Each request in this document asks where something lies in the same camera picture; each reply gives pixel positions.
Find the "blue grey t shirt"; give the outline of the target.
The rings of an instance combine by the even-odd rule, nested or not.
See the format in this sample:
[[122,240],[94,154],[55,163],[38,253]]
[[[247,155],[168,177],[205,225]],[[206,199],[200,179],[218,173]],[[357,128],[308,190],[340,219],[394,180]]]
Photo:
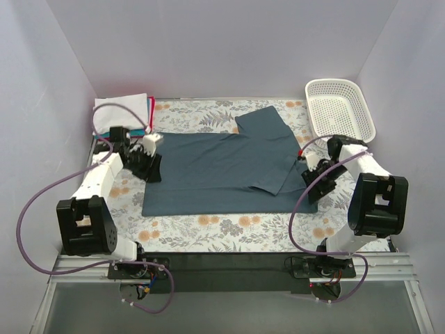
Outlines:
[[147,184],[142,215],[300,213],[306,167],[291,128],[273,106],[237,116],[238,133],[165,133],[161,182]]

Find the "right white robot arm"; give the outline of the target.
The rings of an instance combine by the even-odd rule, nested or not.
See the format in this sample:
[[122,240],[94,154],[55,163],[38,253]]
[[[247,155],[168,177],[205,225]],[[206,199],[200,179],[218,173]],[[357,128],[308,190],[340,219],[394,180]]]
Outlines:
[[367,144],[344,135],[327,136],[327,159],[300,150],[298,160],[308,169],[302,173],[309,204],[316,204],[332,192],[344,173],[355,179],[348,208],[347,224],[318,246],[318,255],[307,257],[306,273],[323,277],[340,274],[351,267],[352,254],[362,246],[400,234],[405,220],[408,181],[382,168],[368,151]]

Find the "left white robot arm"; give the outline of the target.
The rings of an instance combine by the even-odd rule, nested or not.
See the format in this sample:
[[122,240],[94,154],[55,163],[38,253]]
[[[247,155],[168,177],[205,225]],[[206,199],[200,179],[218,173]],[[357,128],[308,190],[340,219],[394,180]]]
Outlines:
[[156,152],[163,136],[149,133],[132,141],[124,127],[112,127],[105,141],[98,141],[92,154],[91,169],[71,198],[56,206],[63,250],[67,255],[98,255],[106,260],[124,260],[124,270],[132,278],[147,273],[148,262],[141,257],[142,246],[118,236],[108,208],[115,178],[128,170],[138,179],[161,181],[161,155]]

